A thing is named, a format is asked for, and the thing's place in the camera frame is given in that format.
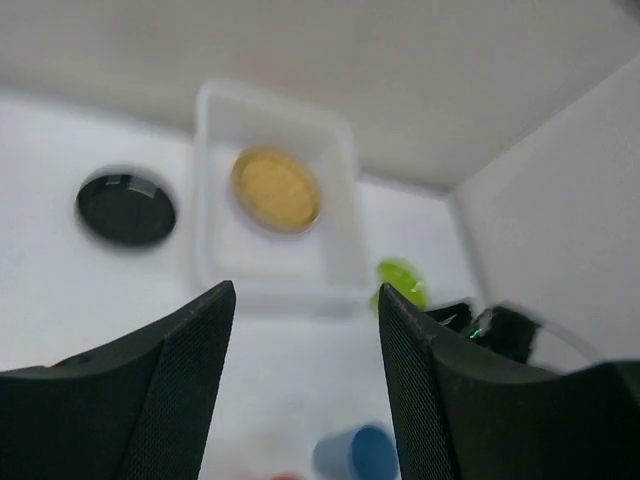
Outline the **round bamboo mat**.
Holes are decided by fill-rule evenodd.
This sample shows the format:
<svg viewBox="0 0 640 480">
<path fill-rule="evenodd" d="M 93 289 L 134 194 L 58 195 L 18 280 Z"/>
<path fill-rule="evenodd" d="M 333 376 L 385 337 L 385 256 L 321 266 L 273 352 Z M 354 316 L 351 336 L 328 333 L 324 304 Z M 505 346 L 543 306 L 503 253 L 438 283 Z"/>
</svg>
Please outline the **round bamboo mat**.
<svg viewBox="0 0 640 480">
<path fill-rule="evenodd" d="M 267 146 L 242 150 L 231 169 L 234 196 L 248 217 L 279 233 L 311 228 L 322 208 L 322 190 L 294 153 Z"/>
</svg>

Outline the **white plastic bin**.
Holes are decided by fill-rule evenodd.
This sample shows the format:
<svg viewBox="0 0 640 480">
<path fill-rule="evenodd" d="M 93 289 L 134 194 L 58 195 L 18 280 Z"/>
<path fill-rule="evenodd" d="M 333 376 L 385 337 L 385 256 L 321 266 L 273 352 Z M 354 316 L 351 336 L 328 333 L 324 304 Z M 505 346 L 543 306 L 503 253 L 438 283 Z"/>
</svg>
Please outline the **white plastic bin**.
<svg viewBox="0 0 640 480">
<path fill-rule="evenodd" d="M 242 207 L 232 170 L 251 147 L 278 149 L 320 193 L 310 226 L 286 233 Z M 234 283 L 252 314 L 349 317 L 373 291 L 360 215 L 353 135 L 339 116 L 230 80 L 200 89 L 195 108 L 194 247 L 200 285 Z"/>
</svg>

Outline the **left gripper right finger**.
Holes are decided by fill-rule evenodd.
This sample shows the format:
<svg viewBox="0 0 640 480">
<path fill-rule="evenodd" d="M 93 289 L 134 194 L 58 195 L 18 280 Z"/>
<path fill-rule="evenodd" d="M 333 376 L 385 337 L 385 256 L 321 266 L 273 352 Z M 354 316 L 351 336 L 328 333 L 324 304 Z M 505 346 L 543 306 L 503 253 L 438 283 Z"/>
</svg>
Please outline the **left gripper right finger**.
<svg viewBox="0 0 640 480">
<path fill-rule="evenodd" d="M 523 365 L 379 291 L 379 335 L 405 479 L 635 479 L 639 365 Z"/>
</svg>

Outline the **green plate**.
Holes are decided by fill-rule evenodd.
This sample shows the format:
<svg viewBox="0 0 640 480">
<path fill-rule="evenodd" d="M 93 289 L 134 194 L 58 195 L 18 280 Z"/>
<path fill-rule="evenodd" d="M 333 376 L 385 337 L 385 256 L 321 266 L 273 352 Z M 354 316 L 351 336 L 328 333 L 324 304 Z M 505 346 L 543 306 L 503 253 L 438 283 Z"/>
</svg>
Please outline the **green plate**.
<svg viewBox="0 0 640 480">
<path fill-rule="evenodd" d="M 406 259 L 385 257 L 376 267 L 379 285 L 389 283 L 420 310 L 430 304 L 428 286 L 419 271 Z"/>
</svg>

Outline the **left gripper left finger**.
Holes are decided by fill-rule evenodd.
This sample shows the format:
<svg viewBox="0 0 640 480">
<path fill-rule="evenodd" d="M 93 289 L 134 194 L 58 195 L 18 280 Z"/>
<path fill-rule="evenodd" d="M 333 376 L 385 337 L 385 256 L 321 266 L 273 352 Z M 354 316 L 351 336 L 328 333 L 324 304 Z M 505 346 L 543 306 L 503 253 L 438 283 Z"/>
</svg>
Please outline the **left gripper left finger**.
<svg viewBox="0 0 640 480">
<path fill-rule="evenodd" d="M 235 306 L 224 281 L 105 345 L 3 372 L 2 477 L 197 478 Z"/>
</svg>

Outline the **blue cup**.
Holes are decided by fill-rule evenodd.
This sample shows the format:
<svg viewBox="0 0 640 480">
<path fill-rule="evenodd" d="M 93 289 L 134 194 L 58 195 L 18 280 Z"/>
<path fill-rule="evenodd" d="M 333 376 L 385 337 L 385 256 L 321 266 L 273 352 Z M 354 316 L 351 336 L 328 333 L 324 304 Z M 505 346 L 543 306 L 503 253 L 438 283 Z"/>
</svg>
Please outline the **blue cup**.
<svg viewBox="0 0 640 480">
<path fill-rule="evenodd" d="M 326 435 L 313 449 L 312 464 L 323 479 L 394 480 L 399 476 L 395 443 L 378 424 Z"/>
</svg>

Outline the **black plate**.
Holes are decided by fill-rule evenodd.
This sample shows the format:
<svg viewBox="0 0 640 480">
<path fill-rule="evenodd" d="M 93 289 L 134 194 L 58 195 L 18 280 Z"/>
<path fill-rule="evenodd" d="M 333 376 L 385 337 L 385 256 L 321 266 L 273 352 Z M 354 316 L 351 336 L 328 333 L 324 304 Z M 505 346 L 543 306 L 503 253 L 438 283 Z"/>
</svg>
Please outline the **black plate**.
<svg viewBox="0 0 640 480">
<path fill-rule="evenodd" d="M 152 248 L 173 232 L 179 210 L 170 189 L 144 171 L 111 169 L 88 177 L 76 194 L 84 228 L 123 248 Z"/>
</svg>

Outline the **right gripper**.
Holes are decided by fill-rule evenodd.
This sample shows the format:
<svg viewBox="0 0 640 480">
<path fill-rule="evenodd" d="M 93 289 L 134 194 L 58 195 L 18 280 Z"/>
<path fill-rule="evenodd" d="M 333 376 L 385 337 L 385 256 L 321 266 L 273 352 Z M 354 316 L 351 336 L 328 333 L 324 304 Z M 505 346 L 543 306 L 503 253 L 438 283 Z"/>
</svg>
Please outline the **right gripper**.
<svg viewBox="0 0 640 480">
<path fill-rule="evenodd" d="M 432 306 L 424 313 L 477 345 L 520 364 L 529 361 L 541 329 L 538 322 L 504 306 L 486 308 L 475 316 L 467 299 Z"/>
</svg>

